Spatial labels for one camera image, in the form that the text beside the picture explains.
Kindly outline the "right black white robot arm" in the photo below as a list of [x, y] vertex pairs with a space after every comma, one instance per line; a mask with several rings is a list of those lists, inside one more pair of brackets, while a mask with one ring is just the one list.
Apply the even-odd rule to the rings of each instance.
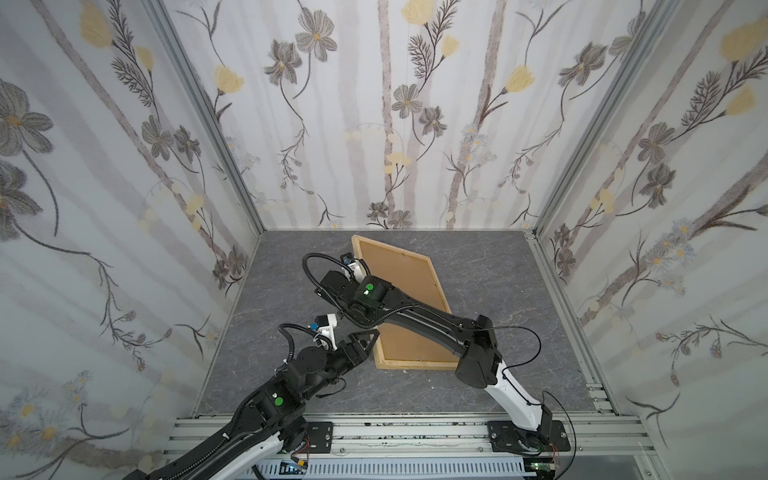
[[355, 280], [331, 270], [316, 283], [315, 292], [358, 327], [391, 323], [449, 350], [458, 358], [456, 377], [486, 391], [508, 414], [515, 453], [534, 455], [551, 444], [552, 412], [513, 377], [489, 318], [443, 312], [373, 275]]

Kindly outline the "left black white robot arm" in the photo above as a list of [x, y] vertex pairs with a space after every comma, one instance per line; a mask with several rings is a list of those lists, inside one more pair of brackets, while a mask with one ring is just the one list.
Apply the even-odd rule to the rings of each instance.
[[165, 466], [128, 479], [234, 479], [263, 458], [293, 451], [306, 437], [307, 402], [343, 379], [371, 355], [379, 331], [353, 332], [335, 346], [303, 348], [248, 394], [230, 420], [199, 445]]

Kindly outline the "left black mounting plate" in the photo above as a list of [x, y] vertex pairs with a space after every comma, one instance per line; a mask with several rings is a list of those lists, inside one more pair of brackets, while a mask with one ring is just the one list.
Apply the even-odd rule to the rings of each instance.
[[309, 422], [301, 437], [297, 453], [329, 454], [332, 448], [334, 424], [332, 422]]

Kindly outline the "black mounting plate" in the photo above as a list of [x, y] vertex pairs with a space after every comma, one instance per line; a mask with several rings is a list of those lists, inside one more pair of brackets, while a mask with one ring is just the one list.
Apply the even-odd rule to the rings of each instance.
[[309, 422], [301, 437], [297, 453], [329, 454], [332, 448], [334, 424], [332, 422]]
[[487, 428], [494, 452], [533, 457], [542, 453], [562, 453], [572, 450], [565, 427], [558, 420], [543, 425], [542, 432], [518, 428], [511, 421], [489, 421]]

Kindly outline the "small green circuit board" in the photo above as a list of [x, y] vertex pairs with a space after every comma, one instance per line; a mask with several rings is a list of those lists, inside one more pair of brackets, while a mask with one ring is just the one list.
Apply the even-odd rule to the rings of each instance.
[[278, 467], [279, 476], [304, 476], [308, 472], [308, 462], [305, 459], [283, 459]]

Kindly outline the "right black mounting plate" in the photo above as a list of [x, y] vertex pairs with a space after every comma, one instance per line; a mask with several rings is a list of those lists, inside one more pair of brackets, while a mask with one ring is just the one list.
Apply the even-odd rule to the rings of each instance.
[[518, 428], [511, 421], [489, 421], [487, 428], [494, 452], [533, 457], [542, 453], [562, 453], [572, 450], [565, 427], [558, 420], [543, 425], [542, 432]]

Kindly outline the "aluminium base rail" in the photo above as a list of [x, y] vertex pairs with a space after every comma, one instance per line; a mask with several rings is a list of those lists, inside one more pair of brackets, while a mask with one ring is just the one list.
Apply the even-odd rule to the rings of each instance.
[[[487, 424], [502, 413], [306, 414], [333, 424], [328, 458], [461, 456], [492, 453]], [[640, 419], [598, 413], [557, 414], [579, 456], [642, 456], [655, 452]]]

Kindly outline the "left corner aluminium post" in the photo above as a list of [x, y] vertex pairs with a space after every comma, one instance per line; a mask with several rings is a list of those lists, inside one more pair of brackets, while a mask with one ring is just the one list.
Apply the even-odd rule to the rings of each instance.
[[142, 5], [162, 46], [170, 57], [171, 64], [180, 78], [182, 87], [193, 110], [202, 122], [208, 138], [213, 143], [214, 151], [244, 210], [251, 230], [257, 237], [261, 237], [266, 231], [265, 226], [255, 208], [238, 165], [226, 144], [226, 139], [222, 133], [220, 122], [216, 117], [213, 103], [206, 95], [199, 75], [196, 73], [196, 69], [184, 49], [167, 8], [162, 1], [143, 0]]

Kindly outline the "corner aluminium post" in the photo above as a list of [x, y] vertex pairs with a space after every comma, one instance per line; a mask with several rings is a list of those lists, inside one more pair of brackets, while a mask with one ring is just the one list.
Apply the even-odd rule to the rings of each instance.
[[532, 230], [535, 239], [538, 239], [554, 222], [555, 213], [564, 203], [569, 190], [576, 183], [589, 154], [628, 94], [633, 81], [639, 75], [640, 69], [651, 55], [655, 43], [663, 34], [670, 9], [674, 11], [677, 6], [677, 1], [656, 1], [649, 10], [648, 16], [630, 45], [625, 59], [620, 61], [616, 76], [587, 124], [587, 128], [572, 151], [572, 155], [565, 164], [564, 170], [554, 184], [551, 194], [539, 214], [536, 226]]
[[261, 237], [266, 231], [265, 226], [255, 208], [238, 165], [226, 144], [226, 139], [222, 133], [220, 122], [216, 117], [213, 103], [206, 95], [199, 75], [196, 73], [196, 69], [184, 49], [167, 8], [162, 1], [143, 0], [142, 5], [162, 46], [170, 57], [171, 64], [180, 78], [182, 87], [193, 110], [202, 122], [208, 138], [213, 143], [214, 151], [244, 210], [251, 230], [257, 237]]

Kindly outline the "right corner aluminium post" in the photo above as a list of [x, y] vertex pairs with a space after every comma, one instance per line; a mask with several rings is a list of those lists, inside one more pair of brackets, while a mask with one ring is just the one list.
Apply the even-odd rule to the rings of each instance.
[[616, 76], [587, 124], [587, 128], [572, 151], [572, 155], [565, 164], [564, 170], [554, 184], [551, 194], [539, 214], [536, 226], [532, 230], [535, 239], [538, 239], [554, 222], [555, 213], [564, 203], [569, 190], [576, 183], [589, 154], [628, 94], [633, 81], [639, 75], [640, 69], [651, 55], [655, 43], [663, 34], [670, 9], [674, 11], [677, 6], [677, 1], [656, 1], [649, 10], [648, 16], [630, 45], [625, 59], [620, 61]]

